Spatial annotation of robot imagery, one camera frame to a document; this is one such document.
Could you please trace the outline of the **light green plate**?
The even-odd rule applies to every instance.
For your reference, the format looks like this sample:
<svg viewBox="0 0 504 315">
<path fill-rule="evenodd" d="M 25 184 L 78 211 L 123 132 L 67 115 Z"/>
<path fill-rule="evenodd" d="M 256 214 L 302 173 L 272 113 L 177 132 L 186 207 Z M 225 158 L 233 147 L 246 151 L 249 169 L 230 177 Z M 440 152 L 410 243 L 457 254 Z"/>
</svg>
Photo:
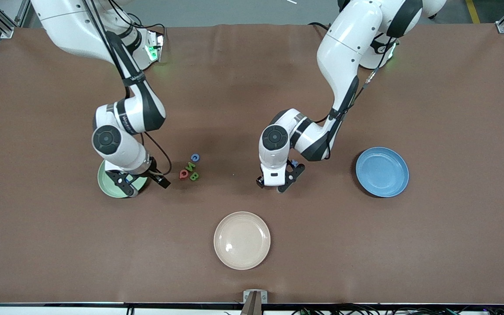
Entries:
<svg viewBox="0 0 504 315">
<path fill-rule="evenodd" d="M 116 185 L 117 180 L 111 179 L 108 174 L 106 174 L 106 161 L 103 161 L 98 169 L 98 185 L 100 189 L 108 196 L 116 198 L 116 199 L 125 199 L 128 198 L 129 196 L 124 193 L 120 187 Z M 145 186 L 145 184 L 148 181 L 148 178 L 145 177 L 138 177 L 134 178 L 132 175 L 128 174 L 126 176 L 126 181 L 130 182 L 131 185 L 134 188 L 134 191 L 136 191 L 136 194 L 140 192 L 140 190 Z"/>
</svg>

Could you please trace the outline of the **beige plate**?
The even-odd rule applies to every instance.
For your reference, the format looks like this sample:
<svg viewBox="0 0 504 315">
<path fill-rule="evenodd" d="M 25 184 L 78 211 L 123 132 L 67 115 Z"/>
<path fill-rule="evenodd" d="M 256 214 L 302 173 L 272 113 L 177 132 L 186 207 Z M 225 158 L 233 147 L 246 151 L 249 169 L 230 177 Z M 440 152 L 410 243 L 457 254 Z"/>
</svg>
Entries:
<svg viewBox="0 0 504 315">
<path fill-rule="evenodd" d="M 233 270 L 257 267 L 267 257 L 270 246 L 270 230 L 254 213 L 231 213 L 220 221 L 214 232 L 214 251 L 218 259 Z"/>
</svg>

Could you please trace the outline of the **brown table cover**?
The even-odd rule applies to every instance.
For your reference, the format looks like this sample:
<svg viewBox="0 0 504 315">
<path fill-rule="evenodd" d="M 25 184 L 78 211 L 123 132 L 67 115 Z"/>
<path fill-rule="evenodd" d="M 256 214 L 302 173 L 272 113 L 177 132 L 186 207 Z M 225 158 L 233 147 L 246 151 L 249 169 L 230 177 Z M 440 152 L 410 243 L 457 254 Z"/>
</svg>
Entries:
<svg viewBox="0 0 504 315">
<path fill-rule="evenodd" d="M 168 30 L 146 76 L 166 108 L 152 136 L 172 184 L 134 199 L 102 193 L 91 144 L 96 108 L 124 96 L 116 68 L 42 29 L 2 40 L 0 303 L 232 302 L 256 288 L 272 303 L 504 304 L 504 34 L 419 24 L 349 111 L 331 158 L 284 193 L 259 188 L 272 118 L 330 111 L 321 38 L 306 25 Z M 377 146 L 407 163 L 400 195 L 370 195 L 356 178 L 358 156 Z M 181 181 L 194 153 L 199 179 Z M 239 211 L 271 235 L 249 270 L 213 246 Z"/>
</svg>

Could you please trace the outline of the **blue plate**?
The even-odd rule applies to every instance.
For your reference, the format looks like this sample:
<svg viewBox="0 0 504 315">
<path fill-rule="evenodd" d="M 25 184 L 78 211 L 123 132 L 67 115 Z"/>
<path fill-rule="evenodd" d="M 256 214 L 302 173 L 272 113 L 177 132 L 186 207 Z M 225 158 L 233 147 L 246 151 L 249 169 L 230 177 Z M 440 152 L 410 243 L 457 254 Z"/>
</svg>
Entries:
<svg viewBox="0 0 504 315">
<path fill-rule="evenodd" d="M 410 179 L 407 163 L 402 156 L 382 146 L 366 149 L 358 156 L 355 174 L 365 191 L 385 199 L 400 195 Z"/>
</svg>

